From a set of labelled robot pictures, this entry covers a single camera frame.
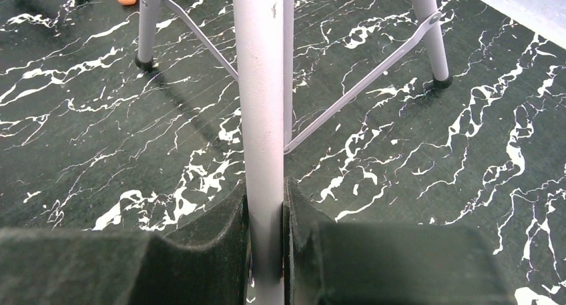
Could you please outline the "purple tripod music stand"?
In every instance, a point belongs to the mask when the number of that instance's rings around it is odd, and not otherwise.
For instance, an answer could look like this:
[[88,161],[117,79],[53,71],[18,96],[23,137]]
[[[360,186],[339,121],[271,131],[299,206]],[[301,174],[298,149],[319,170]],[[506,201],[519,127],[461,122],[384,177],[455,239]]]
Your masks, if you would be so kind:
[[238,82],[252,263],[257,304],[282,304],[284,155],[406,55],[426,45],[436,84],[451,84],[437,0],[411,0],[419,26],[394,53],[363,77],[299,135],[292,133],[294,0],[233,0],[237,64],[232,66],[172,0],[139,0],[137,65],[150,69],[160,5],[177,13]]

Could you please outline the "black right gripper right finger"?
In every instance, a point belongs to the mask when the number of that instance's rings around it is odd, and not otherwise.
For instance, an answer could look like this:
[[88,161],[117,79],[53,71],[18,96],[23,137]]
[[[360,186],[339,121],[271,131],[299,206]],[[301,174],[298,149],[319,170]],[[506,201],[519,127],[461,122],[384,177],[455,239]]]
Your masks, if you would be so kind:
[[466,226],[338,223],[284,181],[286,304],[515,304]]

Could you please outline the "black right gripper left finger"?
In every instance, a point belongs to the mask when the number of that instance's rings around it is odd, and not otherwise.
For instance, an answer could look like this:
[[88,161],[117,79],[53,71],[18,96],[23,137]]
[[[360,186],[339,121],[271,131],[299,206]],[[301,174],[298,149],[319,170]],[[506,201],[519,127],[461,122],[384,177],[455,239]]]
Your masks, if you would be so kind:
[[176,231],[1,230],[2,304],[243,304],[247,205]]

